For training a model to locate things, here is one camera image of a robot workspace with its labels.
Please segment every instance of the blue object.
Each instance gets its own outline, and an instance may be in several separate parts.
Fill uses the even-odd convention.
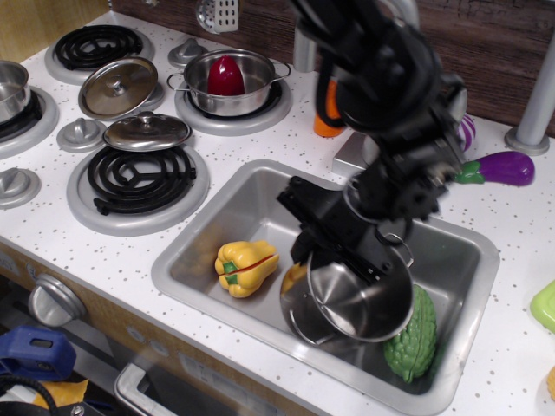
[[[66,336],[49,329],[17,327],[0,336],[0,374],[35,380],[65,380],[77,354]]]

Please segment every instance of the metal lid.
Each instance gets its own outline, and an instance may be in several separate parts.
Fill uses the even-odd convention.
[[[158,71],[149,60],[118,59],[85,81],[79,92],[79,108],[93,119],[116,119],[143,104],[157,82]]]
[[[183,143],[191,128],[176,117],[144,111],[116,121],[104,132],[106,143],[129,152],[151,152]]]

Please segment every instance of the wooden wall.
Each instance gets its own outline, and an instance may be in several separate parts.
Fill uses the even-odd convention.
[[[422,32],[447,71],[467,83],[468,112],[518,125],[555,25],[555,2],[417,0]],[[243,0],[239,31],[211,35],[195,18],[196,0],[112,0],[113,10],[268,57],[292,61],[294,16],[286,0]],[[555,134],[555,121],[548,132]]]
[[[0,0],[0,59],[21,62],[110,10],[108,0]]]

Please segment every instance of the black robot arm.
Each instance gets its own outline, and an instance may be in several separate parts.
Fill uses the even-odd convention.
[[[437,198],[460,171],[463,156],[450,107],[463,82],[442,72],[418,30],[385,17],[373,0],[291,0],[291,5],[298,27],[322,52],[318,114],[328,124],[344,123],[368,135],[380,148],[377,160],[342,191],[291,180],[278,198],[301,222],[291,255],[304,262],[321,246],[342,253],[356,270],[388,274],[379,224],[410,224],[438,211]],[[340,120],[325,113],[332,75]]]

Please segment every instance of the sink basin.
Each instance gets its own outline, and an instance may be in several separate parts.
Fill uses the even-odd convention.
[[[298,221],[276,197],[291,176],[339,189],[270,160],[242,166],[160,255],[153,282],[168,296],[202,310],[393,408],[413,415],[439,413],[451,403],[499,268],[498,250],[485,237],[431,218],[415,223],[406,241],[415,283],[430,294],[437,312],[434,362],[406,384],[389,369],[379,343],[355,343],[340,352],[313,347],[292,334],[282,316],[279,290],[292,266],[289,250]],[[261,289],[235,299],[219,286],[214,261],[221,245],[264,239],[280,253],[277,270]]]

